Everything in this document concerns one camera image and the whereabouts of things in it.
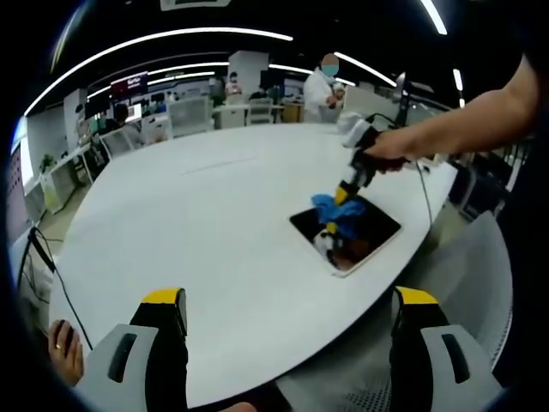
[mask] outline office desk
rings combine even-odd
[[[334,125],[275,124],[200,133],[109,163],[58,260],[92,342],[128,323],[151,291],[185,288],[190,407],[275,379],[332,342],[401,273],[430,226],[416,171],[376,177],[361,195],[402,230],[349,277],[332,276],[288,218],[312,195],[334,192],[350,155]],[[454,178],[448,164],[425,176],[434,217]],[[56,280],[50,320],[58,318],[76,324]]]
[[[281,105],[272,105],[271,106],[273,110],[282,110],[284,109],[284,106]],[[214,108],[214,113],[219,112],[225,112],[225,111],[232,111],[232,110],[249,110],[250,104],[249,103],[243,103],[238,105],[223,105],[223,106],[217,106]]]
[[[69,169],[69,163],[75,157],[80,156],[82,158],[90,185],[94,182],[87,168],[86,157],[84,156],[89,148],[90,145],[87,144],[73,150],[69,155],[58,161],[54,167],[40,175],[39,182],[44,192],[44,203],[52,214],[56,214],[64,208],[65,204],[69,201],[70,195],[75,191],[75,181]]]

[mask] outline window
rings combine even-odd
[[[20,118],[17,127],[15,128],[14,141],[11,146],[11,152],[21,145],[21,179],[23,180],[23,187],[30,182],[33,177],[33,165],[31,164],[31,155],[28,150],[27,139],[27,118]]]

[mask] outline potted plant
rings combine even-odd
[[[40,162],[40,171],[44,174],[50,167],[55,164],[55,159],[51,154],[44,154],[42,161]]]

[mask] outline blue cloth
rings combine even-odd
[[[341,206],[335,205],[335,200],[329,195],[315,195],[311,198],[318,214],[318,221],[323,225],[331,221],[337,225],[341,236],[348,239],[358,237],[354,230],[354,223],[358,216],[361,216],[366,206],[359,200],[349,200]]]

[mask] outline yellow and white device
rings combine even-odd
[[[187,410],[187,315],[182,288],[152,292],[87,358],[76,386],[92,409]]]

